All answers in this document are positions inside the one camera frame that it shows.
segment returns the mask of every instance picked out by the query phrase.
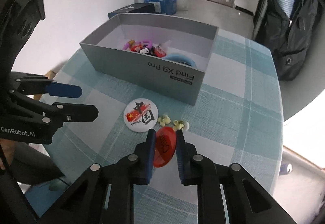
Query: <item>round badge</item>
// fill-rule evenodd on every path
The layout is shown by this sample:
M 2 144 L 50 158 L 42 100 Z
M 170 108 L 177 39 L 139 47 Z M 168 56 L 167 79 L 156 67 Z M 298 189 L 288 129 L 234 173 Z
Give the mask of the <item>round badge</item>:
M 145 98 L 138 98 L 130 102 L 124 110 L 126 126 L 135 132 L 146 132 L 157 122 L 158 109 L 156 105 Z
M 176 149 L 176 133 L 171 127 L 163 127 L 156 132 L 155 157 L 153 166 L 163 167 L 172 159 Z

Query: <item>yellow flower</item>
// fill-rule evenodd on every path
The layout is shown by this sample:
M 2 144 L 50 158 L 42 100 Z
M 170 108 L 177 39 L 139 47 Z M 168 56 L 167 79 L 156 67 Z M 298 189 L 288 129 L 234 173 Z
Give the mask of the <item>yellow flower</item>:
M 183 120 L 174 120 L 173 124 L 175 126 L 173 126 L 173 130 L 177 131 L 177 130 L 182 130 L 182 131 L 187 131 L 190 127 L 190 124 L 187 121 L 183 121 Z
M 167 114 L 163 114 L 162 117 L 158 117 L 157 122 L 164 127 L 166 124 L 169 124 L 171 122 L 170 118 Z

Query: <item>gray box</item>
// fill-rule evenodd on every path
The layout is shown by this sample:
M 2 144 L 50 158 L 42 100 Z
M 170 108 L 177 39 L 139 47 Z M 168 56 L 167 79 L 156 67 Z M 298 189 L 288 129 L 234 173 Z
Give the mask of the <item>gray box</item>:
M 95 70 L 195 105 L 217 31 L 215 26 L 175 16 L 118 14 L 80 45 Z M 197 67 L 122 50 L 132 39 L 170 41 L 167 54 L 185 55 Z

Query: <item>plaid tablecloth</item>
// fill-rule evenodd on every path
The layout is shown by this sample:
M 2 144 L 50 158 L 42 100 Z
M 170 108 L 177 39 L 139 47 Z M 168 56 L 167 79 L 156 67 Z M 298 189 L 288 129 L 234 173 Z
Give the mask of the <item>plaid tablecloth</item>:
M 45 146 L 71 181 L 93 163 L 116 163 L 145 140 L 147 133 L 129 130 L 122 117 L 126 105 L 142 97 L 171 120 L 188 121 L 184 137 L 198 153 L 227 166 L 240 163 L 273 192 L 282 156 L 282 101 L 271 53 L 254 41 L 219 30 L 195 106 L 96 72 L 81 49 L 55 80 L 79 85 L 83 94 L 79 99 L 44 95 L 44 102 L 94 104 L 99 110 L 94 122 L 68 123 Z M 181 185 L 175 157 L 154 170 L 148 186 L 135 186 L 134 222 L 197 223 L 196 186 Z

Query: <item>blue hair tie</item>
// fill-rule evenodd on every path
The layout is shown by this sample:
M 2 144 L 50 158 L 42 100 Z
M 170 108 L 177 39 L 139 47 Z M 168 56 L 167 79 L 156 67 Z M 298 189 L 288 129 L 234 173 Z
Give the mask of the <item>blue hair tie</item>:
M 170 61 L 173 61 L 173 62 L 185 64 L 185 65 L 189 65 L 189 66 L 192 66 L 192 67 L 196 68 L 195 62 L 192 59 L 190 59 L 190 58 L 188 58 L 188 57 L 186 57 L 186 56 L 184 56 L 182 54 L 172 53 L 172 54 L 166 55 L 162 59 L 170 60 Z

